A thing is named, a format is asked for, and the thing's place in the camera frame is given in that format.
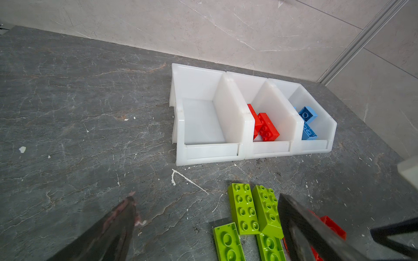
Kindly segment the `green lego brick bottom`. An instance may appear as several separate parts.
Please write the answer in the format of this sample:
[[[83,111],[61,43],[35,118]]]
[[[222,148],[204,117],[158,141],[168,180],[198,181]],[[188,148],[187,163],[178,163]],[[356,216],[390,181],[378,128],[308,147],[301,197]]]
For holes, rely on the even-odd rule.
[[[279,238],[260,233],[256,235],[262,261],[286,261]]]

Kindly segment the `red double lego brick top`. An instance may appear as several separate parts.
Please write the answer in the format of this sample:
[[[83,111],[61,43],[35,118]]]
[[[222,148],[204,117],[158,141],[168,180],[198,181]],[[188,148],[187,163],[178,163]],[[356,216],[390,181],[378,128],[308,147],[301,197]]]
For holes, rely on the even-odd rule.
[[[268,115],[266,113],[259,113],[258,117],[262,123],[259,130],[262,141],[275,141],[280,136],[280,133],[277,131]]]

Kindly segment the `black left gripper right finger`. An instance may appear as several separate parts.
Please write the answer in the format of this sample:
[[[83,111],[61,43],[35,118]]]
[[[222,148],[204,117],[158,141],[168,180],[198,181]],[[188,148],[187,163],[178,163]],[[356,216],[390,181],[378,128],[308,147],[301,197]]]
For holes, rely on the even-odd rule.
[[[278,212],[293,261],[314,261],[311,249],[315,249],[324,261],[368,260],[293,197],[280,194]]]

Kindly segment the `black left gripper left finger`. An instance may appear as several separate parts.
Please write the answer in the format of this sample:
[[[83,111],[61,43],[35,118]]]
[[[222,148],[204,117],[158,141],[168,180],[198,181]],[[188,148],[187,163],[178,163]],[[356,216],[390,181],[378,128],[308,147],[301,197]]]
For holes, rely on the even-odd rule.
[[[132,196],[128,196],[49,260],[124,261],[128,254],[136,217],[135,200]]]

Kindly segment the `blue lego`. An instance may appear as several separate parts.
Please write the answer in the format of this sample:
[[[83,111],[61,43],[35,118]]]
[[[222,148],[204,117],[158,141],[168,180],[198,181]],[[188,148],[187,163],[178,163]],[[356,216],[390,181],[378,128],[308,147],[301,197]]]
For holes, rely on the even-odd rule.
[[[310,128],[307,123],[304,123],[302,140],[316,140],[317,138],[317,134]]]

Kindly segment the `blue lego brick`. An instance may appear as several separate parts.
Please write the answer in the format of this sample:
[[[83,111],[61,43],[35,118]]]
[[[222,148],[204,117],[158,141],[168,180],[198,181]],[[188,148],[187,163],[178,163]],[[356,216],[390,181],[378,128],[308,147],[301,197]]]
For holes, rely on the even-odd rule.
[[[307,125],[310,125],[318,117],[311,107],[303,107],[298,114]]]

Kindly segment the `red arch lego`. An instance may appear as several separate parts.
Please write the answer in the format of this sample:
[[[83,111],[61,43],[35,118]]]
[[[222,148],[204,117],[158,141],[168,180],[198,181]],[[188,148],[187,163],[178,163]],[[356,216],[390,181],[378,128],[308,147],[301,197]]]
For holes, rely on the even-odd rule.
[[[309,210],[309,212],[311,212],[315,217],[317,217],[318,219],[320,219],[320,217],[317,216],[313,211]],[[289,253],[285,238],[283,238],[283,243],[285,245],[285,249],[286,249],[287,253]],[[311,250],[312,250],[312,253],[313,253],[314,257],[315,257],[315,260],[316,261],[322,261],[322,258],[319,257],[319,254],[316,252],[316,250],[314,248],[311,248]]]

